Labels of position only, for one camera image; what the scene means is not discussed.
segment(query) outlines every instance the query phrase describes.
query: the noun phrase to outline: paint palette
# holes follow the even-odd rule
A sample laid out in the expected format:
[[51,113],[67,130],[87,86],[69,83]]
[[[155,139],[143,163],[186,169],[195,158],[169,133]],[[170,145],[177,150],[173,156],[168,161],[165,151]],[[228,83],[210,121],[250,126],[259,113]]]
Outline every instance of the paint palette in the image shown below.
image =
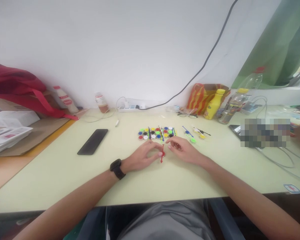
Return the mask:
[[176,131],[173,127],[160,127],[156,128],[141,128],[138,132],[139,140],[164,140],[165,138],[170,138],[176,136]]

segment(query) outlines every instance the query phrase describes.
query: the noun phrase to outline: bottle cap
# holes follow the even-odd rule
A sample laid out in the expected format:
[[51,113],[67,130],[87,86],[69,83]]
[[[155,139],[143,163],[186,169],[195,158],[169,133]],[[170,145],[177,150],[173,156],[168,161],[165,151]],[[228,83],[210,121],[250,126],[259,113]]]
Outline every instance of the bottle cap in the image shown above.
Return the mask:
[[265,67],[257,67],[257,69],[254,71],[254,73],[263,73]]
[[218,89],[217,90],[217,93],[218,94],[224,94],[226,92],[226,90],[224,90],[224,89]]
[[246,88],[239,88],[238,89],[238,93],[247,93],[249,91],[249,89]]

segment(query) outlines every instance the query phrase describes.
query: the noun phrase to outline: white wall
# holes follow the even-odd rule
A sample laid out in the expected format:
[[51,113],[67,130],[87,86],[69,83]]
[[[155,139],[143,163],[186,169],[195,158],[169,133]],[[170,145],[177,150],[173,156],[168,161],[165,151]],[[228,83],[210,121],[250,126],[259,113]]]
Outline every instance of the white wall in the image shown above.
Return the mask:
[[[121,96],[165,101],[201,68],[232,2],[0,0],[0,63],[84,107],[96,107],[96,91],[112,106]],[[230,87],[279,3],[239,0],[193,83]],[[172,103],[186,104],[190,89]]]

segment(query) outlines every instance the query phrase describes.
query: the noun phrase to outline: eyeglasses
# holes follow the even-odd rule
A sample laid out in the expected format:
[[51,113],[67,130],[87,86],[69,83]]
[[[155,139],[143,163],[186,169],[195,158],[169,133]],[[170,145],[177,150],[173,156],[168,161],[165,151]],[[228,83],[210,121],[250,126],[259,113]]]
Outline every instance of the eyeglasses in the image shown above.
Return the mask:
[[189,117],[189,118],[197,118],[198,115],[197,114],[187,114],[187,113],[181,113],[181,112],[178,112],[177,114],[179,117]]

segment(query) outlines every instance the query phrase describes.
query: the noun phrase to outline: wooden desk edge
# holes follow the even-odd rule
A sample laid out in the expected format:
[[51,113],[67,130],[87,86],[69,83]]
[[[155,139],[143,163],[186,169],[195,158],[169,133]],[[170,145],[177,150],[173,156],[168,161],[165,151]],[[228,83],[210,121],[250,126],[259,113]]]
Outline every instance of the wooden desk edge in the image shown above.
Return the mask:
[[67,130],[74,120],[69,120],[49,137],[43,140],[38,146],[21,156],[0,157],[0,188],[11,178],[20,172],[28,163],[38,156],[47,146],[56,140],[65,130]]

